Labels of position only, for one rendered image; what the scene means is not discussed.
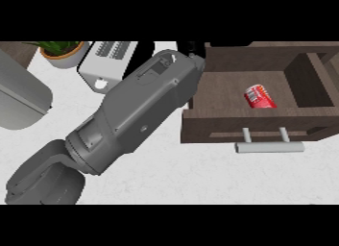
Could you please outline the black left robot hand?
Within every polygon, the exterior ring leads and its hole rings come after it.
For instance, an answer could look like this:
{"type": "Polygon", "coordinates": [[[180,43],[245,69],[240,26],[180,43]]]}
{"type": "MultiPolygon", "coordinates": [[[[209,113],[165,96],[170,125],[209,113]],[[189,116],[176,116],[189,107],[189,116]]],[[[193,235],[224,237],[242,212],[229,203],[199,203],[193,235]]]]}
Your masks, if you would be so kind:
{"type": "Polygon", "coordinates": [[[202,41],[189,41],[186,43],[186,53],[187,55],[196,55],[201,58],[207,57],[207,46],[202,41]]]}

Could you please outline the brown wooden drawer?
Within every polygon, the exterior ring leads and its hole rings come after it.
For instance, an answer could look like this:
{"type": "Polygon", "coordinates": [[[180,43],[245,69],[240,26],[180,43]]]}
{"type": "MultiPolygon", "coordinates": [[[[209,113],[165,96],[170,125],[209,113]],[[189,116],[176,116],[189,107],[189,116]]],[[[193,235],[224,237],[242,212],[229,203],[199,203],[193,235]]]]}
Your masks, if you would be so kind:
{"type": "Polygon", "coordinates": [[[339,107],[277,109],[198,109],[181,114],[181,143],[243,142],[243,128],[254,142],[318,141],[339,134],[339,107]]]}
{"type": "Polygon", "coordinates": [[[282,71],[205,72],[189,108],[248,109],[245,90],[255,85],[264,86],[277,108],[296,108],[282,71]]]}

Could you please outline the red can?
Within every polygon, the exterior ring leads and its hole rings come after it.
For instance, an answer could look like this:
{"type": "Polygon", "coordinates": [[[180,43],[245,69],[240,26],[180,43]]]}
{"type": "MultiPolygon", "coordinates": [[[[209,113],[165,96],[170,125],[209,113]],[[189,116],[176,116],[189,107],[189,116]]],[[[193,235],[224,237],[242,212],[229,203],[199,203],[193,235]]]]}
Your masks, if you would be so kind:
{"type": "Polygon", "coordinates": [[[274,108],[277,106],[262,85],[254,85],[245,90],[245,99],[254,109],[274,108]]]}

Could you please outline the brown wooden drawer front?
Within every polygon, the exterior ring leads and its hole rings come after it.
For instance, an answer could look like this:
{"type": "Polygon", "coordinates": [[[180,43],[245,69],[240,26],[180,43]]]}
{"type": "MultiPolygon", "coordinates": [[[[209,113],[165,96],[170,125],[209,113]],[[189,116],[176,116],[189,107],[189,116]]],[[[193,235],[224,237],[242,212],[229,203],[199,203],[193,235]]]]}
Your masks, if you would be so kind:
{"type": "Polygon", "coordinates": [[[243,142],[243,128],[254,142],[318,141],[339,134],[339,107],[277,109],[198,109],[181,114],[181,143],[243,142]]]}

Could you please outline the white toaster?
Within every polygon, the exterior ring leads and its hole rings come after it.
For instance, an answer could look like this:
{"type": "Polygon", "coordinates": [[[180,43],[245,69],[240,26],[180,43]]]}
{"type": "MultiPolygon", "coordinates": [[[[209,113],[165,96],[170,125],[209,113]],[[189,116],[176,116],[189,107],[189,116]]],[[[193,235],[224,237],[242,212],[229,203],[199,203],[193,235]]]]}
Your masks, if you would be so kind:
{"type": "Polygon", "coordinates": [[[136,41],[95,41],[77,72],[93,92],[105,94],[123,81],[136,41]]]}

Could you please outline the green plant in white pot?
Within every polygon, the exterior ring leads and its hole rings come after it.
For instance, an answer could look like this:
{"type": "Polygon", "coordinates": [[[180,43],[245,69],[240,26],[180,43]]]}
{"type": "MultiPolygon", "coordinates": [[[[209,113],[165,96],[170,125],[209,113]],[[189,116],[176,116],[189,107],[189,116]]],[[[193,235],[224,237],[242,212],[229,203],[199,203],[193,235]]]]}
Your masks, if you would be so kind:
{"type": "Polygon", "coordinates": [[[31,41],[30,45],[39,47],[47,62],[61,69],[72,68],[80,64],[90,48],[87,41],[31,41]]]}

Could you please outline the brown wooden cabinet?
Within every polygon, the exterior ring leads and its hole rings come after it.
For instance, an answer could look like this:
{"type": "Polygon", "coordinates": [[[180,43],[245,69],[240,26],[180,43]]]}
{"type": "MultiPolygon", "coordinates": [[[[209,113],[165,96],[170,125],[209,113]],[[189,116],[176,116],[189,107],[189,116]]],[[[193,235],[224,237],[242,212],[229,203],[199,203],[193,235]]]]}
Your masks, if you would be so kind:
{"type": "Polygon", "coordinates": [[[207,47],[205,72],[282,71],[296,108],[339,107],[324,64],[339,41],[254,41],[243,47],[207,47]]]}

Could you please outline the pale grey rounded appliance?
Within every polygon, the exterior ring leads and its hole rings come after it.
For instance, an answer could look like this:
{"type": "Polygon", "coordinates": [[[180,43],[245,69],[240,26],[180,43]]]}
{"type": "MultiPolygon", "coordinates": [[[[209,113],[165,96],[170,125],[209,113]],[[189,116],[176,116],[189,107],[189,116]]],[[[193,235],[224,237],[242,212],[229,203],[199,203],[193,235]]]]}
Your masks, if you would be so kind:
{"type": "Polygon", "coordinates": [[[49,87],[27,71],[37,49],[16,41],[0,41],[0,127],[30,127],[52,108],[49,87]]]}

